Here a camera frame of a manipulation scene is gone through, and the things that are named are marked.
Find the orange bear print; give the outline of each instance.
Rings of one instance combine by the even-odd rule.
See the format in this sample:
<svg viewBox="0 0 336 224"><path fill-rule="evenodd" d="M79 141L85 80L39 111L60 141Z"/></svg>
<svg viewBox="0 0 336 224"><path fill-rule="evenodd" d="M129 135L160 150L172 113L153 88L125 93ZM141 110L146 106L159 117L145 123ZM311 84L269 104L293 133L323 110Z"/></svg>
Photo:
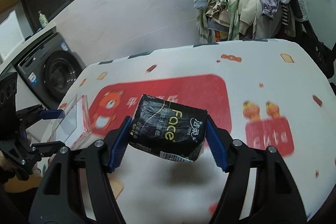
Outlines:
<svg viewBox="0 0 336 224"><path fill-rule="evenodd" d="M123 90L106 92L98 103L97 108L91 111L90 120L93 133L104 134L116 119L116 110L123 93Z"/></svg>

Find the metal bolt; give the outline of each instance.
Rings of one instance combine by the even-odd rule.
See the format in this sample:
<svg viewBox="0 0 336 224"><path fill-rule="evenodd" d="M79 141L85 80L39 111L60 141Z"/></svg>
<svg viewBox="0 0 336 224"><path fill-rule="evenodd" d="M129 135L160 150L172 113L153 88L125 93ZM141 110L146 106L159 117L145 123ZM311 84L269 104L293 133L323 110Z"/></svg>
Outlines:
<svg viewBox="0 0 336 224"><path fill-rule="evenodd" d="M98 141L95 141L95 142L94 142L94 146L95 146L95 147L101 147L101 146L103 146L103 144L104 144L104 141L103 141L103 140L98 140Z"/></svg>
<svg viewBox="0 0 336 224"><path fill-rule="evenodd" d="M241 140L235 139L232 141L234 146L241 146L243 143L241 142Z"/></svg>
<svg viewBox="0 0 336 224"><path fill-rule="evenodd" d="M68 152L68 148L66 146L63 146L59 151L61 152L61 154L65 154L66 152Z"/></svg>
<svg viewBox="0 0 336 224"><path fill-rule="evenodd" d="M268 147L268 151L271 152L271 153L275 153L275 152L277 152L277 149L274 146L270 146L270 147Z"/></svg>

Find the washing machine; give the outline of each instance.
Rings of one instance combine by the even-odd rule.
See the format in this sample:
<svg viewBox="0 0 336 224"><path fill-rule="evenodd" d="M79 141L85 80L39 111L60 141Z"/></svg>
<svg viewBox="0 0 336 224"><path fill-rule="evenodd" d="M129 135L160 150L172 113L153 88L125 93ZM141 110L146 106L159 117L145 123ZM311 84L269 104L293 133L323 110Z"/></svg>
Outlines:
<svg viewBox="0 0 336 224"><path fill-rule="evenodd" d="M16 70L48 109L57 109L83 66L59 33L52 33L16 62Z"/></svg>

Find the table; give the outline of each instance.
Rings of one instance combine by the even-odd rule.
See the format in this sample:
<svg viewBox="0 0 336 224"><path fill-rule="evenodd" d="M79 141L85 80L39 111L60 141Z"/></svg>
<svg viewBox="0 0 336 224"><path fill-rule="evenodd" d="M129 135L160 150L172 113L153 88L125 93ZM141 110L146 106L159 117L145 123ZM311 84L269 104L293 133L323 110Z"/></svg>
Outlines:
<svg viewBox="0 0 336 224"><path fill-rule="evenodd" d="M276 146L308 218L335 185L336 97L317 65L293 42L221 42L96 63L82 72L61 104L75 94L88 96L91 121L95 117L100 127L93 129L89 145L119 127L125 115L132 116L142 93L206 108L217 126L251 147ZM114 100L113 119L99 117L106 96ZM125 187L117 202L128 224L208 223L227 178L207 146L194 163L164 160L128 146L112 175ZM251 169L241 218L249 214L254 184ZM87 215L93 218L92 209Z"/></svg>

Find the clear plastic box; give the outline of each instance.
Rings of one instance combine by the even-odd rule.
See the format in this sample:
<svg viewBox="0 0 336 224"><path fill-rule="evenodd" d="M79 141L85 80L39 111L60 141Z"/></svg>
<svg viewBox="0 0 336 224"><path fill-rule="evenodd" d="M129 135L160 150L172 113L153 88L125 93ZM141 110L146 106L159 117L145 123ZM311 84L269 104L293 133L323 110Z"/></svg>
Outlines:
<svg viewBox="0 0 336 224"><path fill-rule="evenodd" d="M92 133L87 96L76 95L64 112L65 117L53 123L50 141L62 141L71 150L79 149Z"/></svg>

